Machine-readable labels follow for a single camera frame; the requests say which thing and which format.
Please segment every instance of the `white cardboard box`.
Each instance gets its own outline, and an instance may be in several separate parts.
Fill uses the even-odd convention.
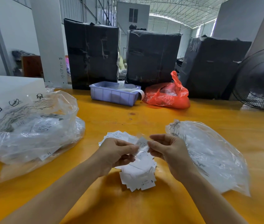
[[[44,80],[40,78],[0,75],[0,111],[2,108],[17,106],[23,97],[37,101],[46,95]]]

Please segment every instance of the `black plastic wrap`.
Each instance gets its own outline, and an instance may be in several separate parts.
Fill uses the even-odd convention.
[[[117,82],[119,28],[64,19],[73,89]]]
[[[145,88],[171,82],[181,36],[143,30],[128,31],[127,83]]]
[[[192,38],[180,71],[189,97],[228,100],[234,87],[231,80],[250,46],[250,41]]]

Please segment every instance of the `purple plastic crate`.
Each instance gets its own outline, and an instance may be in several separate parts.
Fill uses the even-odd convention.
[[[139,96],[139,92],[125,92],[106,88],[109,86],[119,86],[117,82],[97,82],[90,85],[90,96],[93,100],[107,101],[120,105],[133,106]],[[141,90],[141,86],[134,86],[133,84],[124,84],[124,88]]]

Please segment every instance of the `left hand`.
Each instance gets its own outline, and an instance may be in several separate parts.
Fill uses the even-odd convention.
[[[106,138],[92,158],[101,167],[100,176],[107,175],[113,167],[134,162],[139,146],[115,138]]]

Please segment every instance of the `table surface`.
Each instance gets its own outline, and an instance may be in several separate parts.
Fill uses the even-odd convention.
[[[86,123],[84,138],[39,169],[0,183],[0,220],[87,159],[107,132],[165,133],[165,126],[178,119],[203,122],[244,155],[250,172],[251,197],[235,191],[223,196],[249,223],[264,223],[264,111],[243,110],[238,101],[196,99],[191,100],[187,110],[147,105],[140,100],[133,107],[126,107],[93,101],[89,91],[66,91],[78,100],[78,117]],[[112,169],[89,187],[61,223],[204,223],[167,164],[155,160],[155,187],[132,193],[121,184],[119,170]]]

